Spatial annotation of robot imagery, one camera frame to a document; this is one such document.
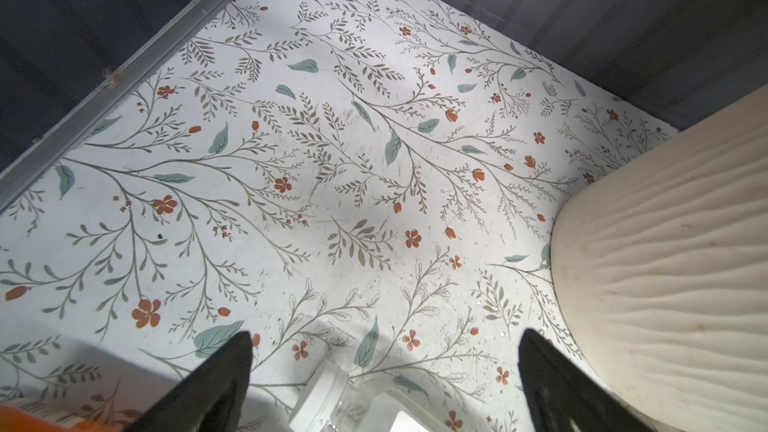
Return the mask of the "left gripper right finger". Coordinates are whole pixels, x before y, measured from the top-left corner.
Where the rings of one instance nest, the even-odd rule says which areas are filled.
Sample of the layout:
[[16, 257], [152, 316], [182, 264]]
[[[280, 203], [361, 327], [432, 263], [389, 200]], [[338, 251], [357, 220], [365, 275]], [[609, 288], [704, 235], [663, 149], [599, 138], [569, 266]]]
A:
[[521, 336], [518, 370], [536, 431], [650, 429], [533, 329]]

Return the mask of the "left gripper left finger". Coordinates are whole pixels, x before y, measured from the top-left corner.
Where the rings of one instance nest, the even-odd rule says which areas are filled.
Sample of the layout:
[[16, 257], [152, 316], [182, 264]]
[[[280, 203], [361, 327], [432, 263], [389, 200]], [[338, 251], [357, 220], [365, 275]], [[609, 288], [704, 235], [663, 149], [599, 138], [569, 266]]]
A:
[[128, 431], [234, 431], [252, 364], [250, 335], [238, 332], [170, 390]]

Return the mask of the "green white label bottle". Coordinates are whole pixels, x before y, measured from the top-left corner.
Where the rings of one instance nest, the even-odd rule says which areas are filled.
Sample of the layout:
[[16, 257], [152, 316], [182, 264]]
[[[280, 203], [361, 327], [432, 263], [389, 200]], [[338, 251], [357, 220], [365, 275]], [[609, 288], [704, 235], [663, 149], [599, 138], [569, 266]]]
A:
[[295, 432], [446, 431], [399, 384], [374, 379], [355, 383], [330, 360], [315, 369], [288, 420]]

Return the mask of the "orange juice bottle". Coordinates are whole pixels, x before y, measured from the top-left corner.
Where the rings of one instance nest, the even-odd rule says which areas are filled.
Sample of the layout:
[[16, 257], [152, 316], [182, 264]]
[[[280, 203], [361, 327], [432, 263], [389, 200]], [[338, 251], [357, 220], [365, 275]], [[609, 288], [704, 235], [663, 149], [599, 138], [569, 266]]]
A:
[[114, 428], [43, 402], [14, 399], [1, 404], [1, 430], [20, 432], [112, 432]]

